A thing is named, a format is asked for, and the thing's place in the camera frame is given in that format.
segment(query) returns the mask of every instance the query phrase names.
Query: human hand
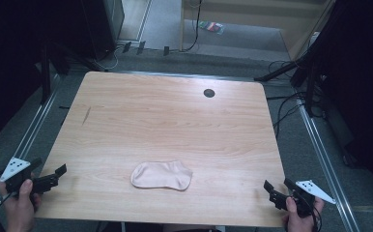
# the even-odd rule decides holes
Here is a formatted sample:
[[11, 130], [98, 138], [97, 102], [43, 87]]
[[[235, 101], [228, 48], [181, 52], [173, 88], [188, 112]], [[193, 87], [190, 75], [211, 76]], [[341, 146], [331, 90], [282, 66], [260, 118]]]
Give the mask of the human hand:
[[[322, 213], [325, 202], [319, 197], [315, 197], [313, 213], [316, 218]], [[308, 216], [301, 218], [298, 215], [298, 208], [296, 202], [292, 197], [286, 198], [286, 208], [288, 209], [288, 214], [283, 217], [283, 221], [287, 224], [288, 232], [312, 232], [314, 221], [313, 216]]]
[[[30, 192], [33, 189], [33, 182], [29, 179], [23, 182], [18, 197], [10, 197], [3, 204], [7, 218], [7, 232], [26, 232], [34, 227], [35, 207], [39, 207], [41, 199], [34, 194], [35, 207], [30, 201]], [[0, 195], [6, 196], [6, 184], [0, 182]]]

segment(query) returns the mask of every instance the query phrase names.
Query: black hole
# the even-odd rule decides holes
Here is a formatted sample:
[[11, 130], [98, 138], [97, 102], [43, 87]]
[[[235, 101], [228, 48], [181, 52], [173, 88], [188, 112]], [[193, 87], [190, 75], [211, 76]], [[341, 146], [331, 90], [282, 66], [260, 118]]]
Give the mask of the black hole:
[[214, 90], [212, 90], [212, 89], [206, 89], [206, 90], [204, 91], [204, 95], [205, 95], [205, 97], [207, 97], [207, 98], [212, 98], [212, 97], [215, 95], [215, 92], [214, 92]]

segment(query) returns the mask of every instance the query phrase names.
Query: beige sock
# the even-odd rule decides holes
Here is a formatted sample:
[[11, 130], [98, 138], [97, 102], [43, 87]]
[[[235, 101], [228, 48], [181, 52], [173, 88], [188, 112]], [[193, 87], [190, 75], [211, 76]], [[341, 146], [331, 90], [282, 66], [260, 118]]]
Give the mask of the beige sock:
[[131, 183], [138, 188], [171, 188], [185, 190], [192, 171], [180, 161], [143, 162], [131, 174]]

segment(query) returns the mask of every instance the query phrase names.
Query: table top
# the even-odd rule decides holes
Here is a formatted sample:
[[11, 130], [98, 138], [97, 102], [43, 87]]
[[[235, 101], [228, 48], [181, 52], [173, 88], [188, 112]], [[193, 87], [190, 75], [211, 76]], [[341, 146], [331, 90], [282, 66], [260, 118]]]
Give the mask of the table top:
[[[185, 191], [131, 184], [138, 164], [174, 160], [193, 172]], [[259, 83], [88, 72], [42, 175], [64, 163], [38, 218], [281, 226], [263, 189], [283, 190], [284, 173]]]

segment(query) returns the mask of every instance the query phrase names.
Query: wooden table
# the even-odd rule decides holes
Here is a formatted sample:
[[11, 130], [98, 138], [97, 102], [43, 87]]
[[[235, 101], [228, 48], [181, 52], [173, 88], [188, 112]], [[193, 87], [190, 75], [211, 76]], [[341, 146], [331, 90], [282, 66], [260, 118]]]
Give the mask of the wooden table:
[[[130, 183], [141, 162], [173, 160], [193, 171], [187, 190]], [[64, 163], [39, 218], [281, 225], [263, 189], [284, 174], [259, 83], [89, 72], [42, 175]]]
[[[205, 0], [200, 20], [281, 29], [289, 56], [296, 60], [308, 47], [313, 33], [326, 23], [333, 4], [334, 0]], [[199, 0], [182, 0], [180, 49], [184, 43], [184, 20], [196, 20], [197, 6]]]

